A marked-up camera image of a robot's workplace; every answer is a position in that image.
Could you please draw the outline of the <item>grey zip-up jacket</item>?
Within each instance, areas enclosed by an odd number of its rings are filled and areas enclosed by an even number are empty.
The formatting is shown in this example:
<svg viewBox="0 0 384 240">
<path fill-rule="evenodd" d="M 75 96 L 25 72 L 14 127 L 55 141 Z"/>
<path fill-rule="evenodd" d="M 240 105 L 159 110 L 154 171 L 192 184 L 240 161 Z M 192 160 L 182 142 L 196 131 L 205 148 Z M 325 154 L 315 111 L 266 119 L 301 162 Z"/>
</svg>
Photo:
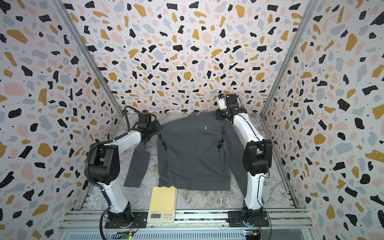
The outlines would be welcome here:
<svg viewBox="0 0 384 240">
<path fill-rule="evenodd" d="M 244 146 L 214 112 L 190 114 L 161 126 L 157 141 L 159 185 L 190 191 L 229 191 L 235 177 L 247 194 Z"/>
</svg>

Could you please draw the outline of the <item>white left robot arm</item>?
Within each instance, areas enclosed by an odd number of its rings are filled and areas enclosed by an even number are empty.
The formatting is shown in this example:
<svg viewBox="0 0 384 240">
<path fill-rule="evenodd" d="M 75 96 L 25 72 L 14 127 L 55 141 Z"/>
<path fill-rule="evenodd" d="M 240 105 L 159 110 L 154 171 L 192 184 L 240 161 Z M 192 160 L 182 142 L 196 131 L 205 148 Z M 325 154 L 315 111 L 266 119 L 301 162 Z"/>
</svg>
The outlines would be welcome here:
<svg viewBox="0 0 384 240">
<path fill-rule="evenodd" d="M 129 205 L 117 180 L 121 153 L 150 140 L 161 129 L 157 117 L 148 111 L 138 112 L 138 122 L 132 127 L 126 110 L 124 115 L 128 130 L 112 140 L 92 144 L 85 166 L 89 184 L 101 190 L 113 214 L 122 214 Z"/>
</svg>

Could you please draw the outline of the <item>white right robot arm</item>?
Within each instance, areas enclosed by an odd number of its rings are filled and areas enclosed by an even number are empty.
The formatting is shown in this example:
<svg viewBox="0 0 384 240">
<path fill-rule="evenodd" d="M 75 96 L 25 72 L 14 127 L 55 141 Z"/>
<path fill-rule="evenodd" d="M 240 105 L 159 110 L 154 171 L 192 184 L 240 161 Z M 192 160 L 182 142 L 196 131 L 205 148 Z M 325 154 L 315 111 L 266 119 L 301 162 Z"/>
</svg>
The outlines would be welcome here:
<svg viewBox="0 0 384 240">
<path fill-rule="evenodd" d="M 227 120 L 234 124 L 246 143 L 243 166 L 248 178 L 244 209 L 250 212 L 263 208 L 262 189 L 266 174 L 272 166 L 273 144 L 260 135 L 238 99 L 235 94 L 219 94 L 216 115 L 218 120 Z"/>
</svg>

